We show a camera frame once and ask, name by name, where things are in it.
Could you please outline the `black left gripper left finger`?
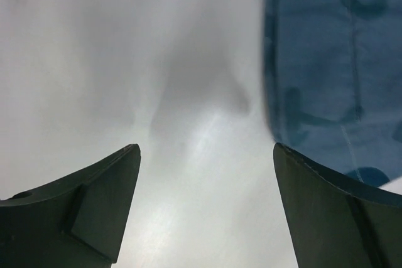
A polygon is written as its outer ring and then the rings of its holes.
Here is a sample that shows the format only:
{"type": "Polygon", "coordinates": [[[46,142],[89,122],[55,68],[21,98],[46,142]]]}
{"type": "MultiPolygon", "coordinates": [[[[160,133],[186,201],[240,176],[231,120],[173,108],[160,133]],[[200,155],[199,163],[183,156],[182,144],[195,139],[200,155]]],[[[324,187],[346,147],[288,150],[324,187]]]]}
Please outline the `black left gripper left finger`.
{"type": "Polygon", "coordinates": [[[111,267],[119,257],[141,151],[129,144],[1,201],[1,267],[111,267]]]}

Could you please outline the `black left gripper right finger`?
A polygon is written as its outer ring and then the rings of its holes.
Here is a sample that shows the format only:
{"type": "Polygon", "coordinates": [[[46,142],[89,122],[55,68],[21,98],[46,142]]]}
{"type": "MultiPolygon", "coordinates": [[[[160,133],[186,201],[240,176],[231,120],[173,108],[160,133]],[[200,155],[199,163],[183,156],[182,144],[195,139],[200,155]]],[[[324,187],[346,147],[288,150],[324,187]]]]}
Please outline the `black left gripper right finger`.
{"type": "Polygon", "coordinates": [[[401,267],[401,195],[280,143],[273,159],[299,267],[401,267]]]}

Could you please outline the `blue letter-print placemat cloth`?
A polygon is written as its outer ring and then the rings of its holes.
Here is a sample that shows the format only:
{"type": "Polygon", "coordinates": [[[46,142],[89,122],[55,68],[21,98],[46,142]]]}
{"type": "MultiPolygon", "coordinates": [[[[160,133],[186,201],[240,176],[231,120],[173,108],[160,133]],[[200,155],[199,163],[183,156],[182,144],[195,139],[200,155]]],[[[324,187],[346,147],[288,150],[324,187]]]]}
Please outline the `blue letter-print placemat cloth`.
{"type": "Polygon", "coordinates": [[[273,139],[372,186],[401,177],[401,0],[265,0],[273,139]]]}

